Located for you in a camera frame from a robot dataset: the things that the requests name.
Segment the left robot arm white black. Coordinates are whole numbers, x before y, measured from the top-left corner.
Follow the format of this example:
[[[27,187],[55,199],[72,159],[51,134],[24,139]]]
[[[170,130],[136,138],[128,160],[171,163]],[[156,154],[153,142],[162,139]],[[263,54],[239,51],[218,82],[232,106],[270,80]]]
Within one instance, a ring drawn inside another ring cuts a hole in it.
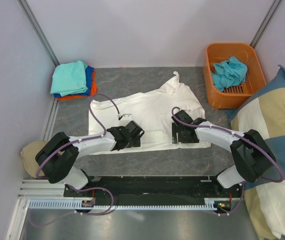
[[[84,171],[74,167],[77,159],[100,152],[120,151],[141,146],[145,131],[133,120],[125,126],[114,126],[86,136],[68,136],[59,132],[36,154],[39,165],[36,175],[43,172],[51,184],[62,182],[82,197],[92,192],[92,184]]]

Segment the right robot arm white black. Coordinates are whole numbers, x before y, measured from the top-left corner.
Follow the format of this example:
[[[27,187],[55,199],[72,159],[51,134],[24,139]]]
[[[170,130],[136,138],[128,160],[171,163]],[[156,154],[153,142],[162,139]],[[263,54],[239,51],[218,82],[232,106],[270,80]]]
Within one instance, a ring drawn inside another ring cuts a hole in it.
[[[233,166],[223,170],[211,184],[212,193],[223,197],[230,188],[243,182],[255,183],[271,168],[277,168],[277,160],[260,133],[233,131],[217,126],[204,118],[193,120],[185,110],[171,110],[173,125],[178,128],[177,139],[181,143],[208,142],[232,154]]]

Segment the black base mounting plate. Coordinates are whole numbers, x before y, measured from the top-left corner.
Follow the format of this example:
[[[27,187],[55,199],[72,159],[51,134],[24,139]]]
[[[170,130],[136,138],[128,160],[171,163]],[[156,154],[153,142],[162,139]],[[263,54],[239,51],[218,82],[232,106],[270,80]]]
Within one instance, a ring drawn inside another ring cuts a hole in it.
[[[79,192],[66,187],[64,197],[89,198],[100,204],[201,204],[205,198],[236,199],[241,187],[223,188],[215,176],[91,176]]]

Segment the aluminium corner post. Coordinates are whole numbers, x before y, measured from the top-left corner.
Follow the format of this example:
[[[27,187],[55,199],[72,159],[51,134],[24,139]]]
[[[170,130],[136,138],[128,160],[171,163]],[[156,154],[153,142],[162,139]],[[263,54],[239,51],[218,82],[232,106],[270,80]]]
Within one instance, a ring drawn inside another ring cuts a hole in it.
[[[267,27],[271,23],[274,15],[276,14],[277,10],[281,6],[283,0],[273,0],[268,11],[266,12],[262,22],[260,23],[255,35],[252,38],[252,41],[250,42],[250,46],[254,49],[259,41],[261,40],[262,36],[264,35]]]
[[[30,7],[27,0],[17,0],[18,4],[22,8],[25,16],[27,17],[31,27],[33,28],[34,32],[36,33],[38,39],[40,40],[44,50],[48,54],[49,58],[51,59],[52,63],[55,67],[57,67],[60,63],[59,60],[54,53],[44,31],[42,30],[41,25],[39,24],[36,15],[33,13],[32,8]]]

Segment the folded blue t shirt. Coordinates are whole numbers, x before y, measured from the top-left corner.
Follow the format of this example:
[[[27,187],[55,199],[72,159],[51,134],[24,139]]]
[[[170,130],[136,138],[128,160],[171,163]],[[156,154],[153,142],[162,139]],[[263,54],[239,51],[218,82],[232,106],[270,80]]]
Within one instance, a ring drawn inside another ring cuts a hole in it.
[[[91,66],[87,66],[85,69],[85,76],[86,76],[86,86],[87,86],[87,90],[88,91],[90,89],[90,83],[87,82],[91,82],[91,76],[92,76],[92,71],[94,71],[95,69]],[[62,97],[59,93],[54,93],[53,96],[56,97]]]

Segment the right aluminium corner post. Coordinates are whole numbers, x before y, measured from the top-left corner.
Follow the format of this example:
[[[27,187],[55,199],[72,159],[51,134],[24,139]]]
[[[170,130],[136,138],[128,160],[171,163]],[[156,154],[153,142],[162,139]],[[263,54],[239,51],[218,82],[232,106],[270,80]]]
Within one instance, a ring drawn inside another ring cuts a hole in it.
[[[254,49],[259,41],[261,40],[262,36],[264,35],[267,27],[271,23],[274,15],[276,14],[277,10],[281,6],[283,0],[273,0],[268,11],[266,12],[262,22],[260,23],[255,35],[252,38],[252,41],[250,42],[250,46]]]

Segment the crumpled teal t shirt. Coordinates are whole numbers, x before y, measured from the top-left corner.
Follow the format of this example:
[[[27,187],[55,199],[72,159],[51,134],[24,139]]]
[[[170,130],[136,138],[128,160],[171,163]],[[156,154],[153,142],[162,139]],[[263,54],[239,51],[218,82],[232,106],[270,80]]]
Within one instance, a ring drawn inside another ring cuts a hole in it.
[[[220,63],[214,63],[213,68],[214,72],[211,72],[212,82],[220,92],[246,81],[248,67],[234,56]]]

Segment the folded orange t shirt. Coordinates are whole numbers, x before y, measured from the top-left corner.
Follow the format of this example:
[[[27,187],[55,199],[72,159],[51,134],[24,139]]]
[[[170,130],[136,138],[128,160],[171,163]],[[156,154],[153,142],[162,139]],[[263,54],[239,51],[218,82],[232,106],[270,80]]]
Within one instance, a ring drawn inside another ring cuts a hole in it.
[[[66,96],[60,96],[56,97],[58,101],[64,101],[64,100],[71,100],[71,99],[79,99],[79,98],[86,98],[89,96],[92,96],[97,93],[98,87],[95,82],[95,77],[96,77],[96,72],[93,70],[91,73],[91,82],[87,81],[86,83],[89,84],[90,89],[84,93],[79,93],[79,94],[71,94],[71,95],[66,95]]]

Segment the blue beige checked pillow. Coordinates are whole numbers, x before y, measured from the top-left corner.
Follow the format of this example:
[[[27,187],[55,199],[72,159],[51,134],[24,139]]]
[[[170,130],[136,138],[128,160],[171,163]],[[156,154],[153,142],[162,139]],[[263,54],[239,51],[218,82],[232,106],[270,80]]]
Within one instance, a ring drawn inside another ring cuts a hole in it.
[[[280,66],[273,80],[226,114],[233,130],[258,131],[276,157],[284,180],[247,183],[244,200],[259,239],[285,240],[285,68]]]

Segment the white printed t shirt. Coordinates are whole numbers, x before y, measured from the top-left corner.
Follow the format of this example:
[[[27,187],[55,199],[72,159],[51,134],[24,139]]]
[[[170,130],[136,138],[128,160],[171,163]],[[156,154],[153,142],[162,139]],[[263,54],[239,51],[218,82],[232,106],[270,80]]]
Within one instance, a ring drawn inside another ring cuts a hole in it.
[[[120,154],[211,147],[206,141],[172,143],[172,108],[179,107],[192,119],[205,117],[205,110],[190,87],[180,82],[177,71],[173,74],[160,88],[146,93],[139,92],[113,101],[94,99],[88,113],[88,133],[101,133],[103,129],[100,123],[107,129],[119,126],[117,112],[120,112],[132,114],[132,120],[144,130],[140,139],[141,146],[119,150]]]

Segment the orange plastic basket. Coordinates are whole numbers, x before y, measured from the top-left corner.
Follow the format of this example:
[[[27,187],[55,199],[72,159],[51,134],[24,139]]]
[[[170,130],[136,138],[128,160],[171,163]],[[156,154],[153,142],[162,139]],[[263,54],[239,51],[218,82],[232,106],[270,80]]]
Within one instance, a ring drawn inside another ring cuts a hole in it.
[[[267,84],[255,50],[240,42],[209,44],[203,75],[208,103],[215,109],[237,109]]]

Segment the left aluminium corner post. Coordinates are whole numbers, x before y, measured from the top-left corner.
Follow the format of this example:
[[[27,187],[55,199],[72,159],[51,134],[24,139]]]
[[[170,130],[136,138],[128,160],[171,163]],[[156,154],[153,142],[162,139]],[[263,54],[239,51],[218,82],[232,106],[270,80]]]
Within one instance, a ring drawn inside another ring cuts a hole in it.
[[[33,28],[34,32],[36,33],[38,39],[40,40],[44,50],[48,54],[49,58],[51,59],[52,63],[55,67],[57,67],[60,63],[59,60],[54,53],[44,31],[42,30],[41,25],[39,24],[36,15],[33,13],[32,8],[30,7],[27,0],[17,0],[18,4],[22,8],[25,16],[27,17],[31,27]]]

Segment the folded mint green t shirt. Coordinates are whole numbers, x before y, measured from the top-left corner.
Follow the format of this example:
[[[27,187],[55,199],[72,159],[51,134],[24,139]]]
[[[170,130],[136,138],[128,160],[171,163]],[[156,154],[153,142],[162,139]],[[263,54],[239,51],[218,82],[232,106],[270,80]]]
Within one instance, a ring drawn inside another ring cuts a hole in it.
[[[87,64],[80,60],[58,65],[52,75],[50,93],[64,97],[86,92],[86,68]]]

